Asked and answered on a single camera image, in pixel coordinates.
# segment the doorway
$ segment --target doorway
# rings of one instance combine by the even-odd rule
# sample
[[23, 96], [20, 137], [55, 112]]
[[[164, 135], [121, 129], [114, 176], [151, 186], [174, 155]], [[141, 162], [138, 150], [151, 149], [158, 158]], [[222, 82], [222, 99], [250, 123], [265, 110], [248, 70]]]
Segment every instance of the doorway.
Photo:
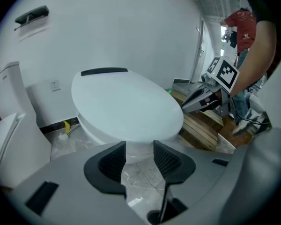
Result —
[[206, 48], [207, 48], [207, 32], [206, 32], [204, 20], [201, 20], [198, 50], [196, 53], [196, 59], [194, 63], [193, 73], [190, 78], [190, 83], [198, 83], [199, 81], [201, 81], [201, 73], [205, 60]]

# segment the white toilet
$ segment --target white toilet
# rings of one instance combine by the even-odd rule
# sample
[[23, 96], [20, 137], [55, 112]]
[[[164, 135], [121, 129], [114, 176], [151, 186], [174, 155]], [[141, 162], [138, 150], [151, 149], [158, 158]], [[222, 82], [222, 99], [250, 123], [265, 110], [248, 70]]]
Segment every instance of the white toilet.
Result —
[[0, 71], [0, 117], [0, 185], [14, 188], [51, 157], [51, 144], [37, 126], [19, 62]]
[[183, 125], [182, 110], [170, 94], [125, 68], [77, 73], [72, 98], [89, 139], [95, 145], [126, 141], [127, 163], [152, 156], [153, 140], [173, 140]]

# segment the cable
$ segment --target cable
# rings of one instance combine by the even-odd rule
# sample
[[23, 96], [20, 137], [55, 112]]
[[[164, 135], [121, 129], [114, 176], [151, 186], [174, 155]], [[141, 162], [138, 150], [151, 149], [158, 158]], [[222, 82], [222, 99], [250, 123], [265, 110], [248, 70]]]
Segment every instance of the cable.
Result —
[[70, 131], [67, 133], [67, 135], [70, 135], [70, 133], [72, 133], [75, 129], [79, 128], [80, 126], [81, 126], [81, 125], [78, 124], [78, 126], [74, 127], [72, 130], [70, 130]]
[[[231, 98], [232, 102], [233, 102], [233, 106], [234, 108], [236, 109], [236, 106], [235, 106], [235, 102], [234, 102], [234, 99]], [[262, 122], [259, 122], [257, 120], [254, 120], [254, 119], [249, 119], [249, 118], [242, 118], [237, 111], [235, 111], [235, 114], [237, 116], [238, 119], [241, 119], [241, 120], [245, 120], [245, 121], [248, 121], [250, 123], [253, 123], [253, 124], [257, 124], [257, 125], [266, 125], [266, 124], [270, 124], [271, 122], [265, 122], [265, 123], [262, 123]]]
[[211, 105], [212, 103], [214, 103], [214, 102], [218, 102], [218, 100], [214, 100], [214, 101], [212, 101], [211, 103], [206, 103], [208, 106], [209, 105]]

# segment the yellow object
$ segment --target yellow object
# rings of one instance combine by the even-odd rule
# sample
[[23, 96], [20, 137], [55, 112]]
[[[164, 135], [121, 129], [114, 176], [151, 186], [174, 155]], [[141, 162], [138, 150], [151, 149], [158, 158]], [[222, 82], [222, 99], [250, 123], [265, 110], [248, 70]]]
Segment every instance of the yellow object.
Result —
[[68, 134], [70, 132], [70, 124], [67, 121], [64, 121], [65, 124], [65, 134]]

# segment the baseboard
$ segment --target baseboard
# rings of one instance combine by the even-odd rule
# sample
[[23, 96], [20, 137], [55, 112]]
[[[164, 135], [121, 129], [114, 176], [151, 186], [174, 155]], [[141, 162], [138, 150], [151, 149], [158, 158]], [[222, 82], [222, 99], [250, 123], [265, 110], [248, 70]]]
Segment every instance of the baseboard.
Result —
[[179, 78], [174, 78], [174, 82], [175, 83], [189, 83], [189, 79], [179, 79]]
[[[77, 117], [70, 118], [70, 119], [67, 119], [65, 121], [67, 121], [70, 124], [70, 126], [73, 126], [75, 124], [79, 124], [79, 121], [78, 121]], [[62, 129], [64, 127], [65, 127], [64, 122], [60, 121], [60, 122], [56, 122], [56, 123], [50, 124], [50, 125], [48, 125], [46, 127], [41, 127], [40, 130], [41, 130], [41, 132], [43, 134], [46, 134], [46, 133], [50, 133], [50, 132], [54, 132], [56, 130]]]

